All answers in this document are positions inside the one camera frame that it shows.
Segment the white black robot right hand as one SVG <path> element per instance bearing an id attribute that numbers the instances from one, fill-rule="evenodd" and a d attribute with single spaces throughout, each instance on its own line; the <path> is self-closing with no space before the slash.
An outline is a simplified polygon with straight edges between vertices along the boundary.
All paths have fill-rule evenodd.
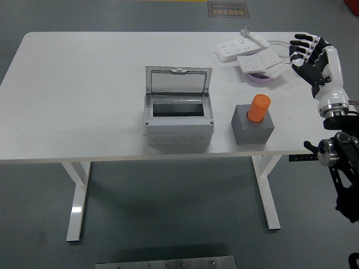
<path id="1" fill-rule="evenodd" d="M 311 85 L 321 114 L 334 109 L 348 110 L 339 55 L 334 46 L 316 35 L 295 34 L 290 41 L 289 60 L 293 70 Z"/>

